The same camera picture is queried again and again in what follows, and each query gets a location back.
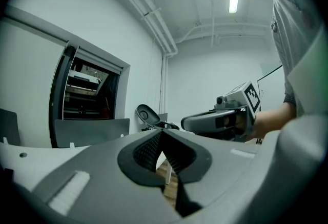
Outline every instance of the wooden surface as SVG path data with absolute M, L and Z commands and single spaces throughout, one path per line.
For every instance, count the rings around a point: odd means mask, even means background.
M 163 178 L 166 177 L 166 171 L 168 167 L 168 161 L 160 165 L 160 167 L 156 170 L 156 174 L 162 176 Z M 172 170 L 171 181 L 169 185 L 165 185 L 164 189 L 164 196 L 168 203 L 175 208 L 176 196 L 178 192 L 178 179 L 174 171 Z

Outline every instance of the fluorescent light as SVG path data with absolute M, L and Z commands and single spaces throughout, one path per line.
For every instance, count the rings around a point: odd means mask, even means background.
M 238 0 L 230 0 L 229 12 L 230 13 L 237 12 L 237 7 L 238 7 Z

